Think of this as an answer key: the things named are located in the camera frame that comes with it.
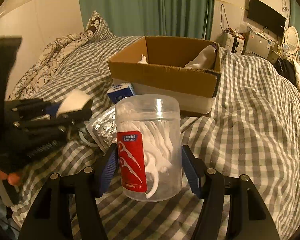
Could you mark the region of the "person's left hand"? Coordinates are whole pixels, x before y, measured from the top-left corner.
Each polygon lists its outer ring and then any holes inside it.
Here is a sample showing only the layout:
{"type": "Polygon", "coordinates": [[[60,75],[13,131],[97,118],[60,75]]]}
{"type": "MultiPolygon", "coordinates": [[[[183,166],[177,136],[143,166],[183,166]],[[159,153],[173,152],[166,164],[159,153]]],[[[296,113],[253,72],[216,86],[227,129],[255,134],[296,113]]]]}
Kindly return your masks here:
{"type": "Polygon", "coordinates": [[[0,180],[7,180],[12,186],[19,186],[21,184],[22,172],[13,172],[6,174],[0,170],[0,180]]]}

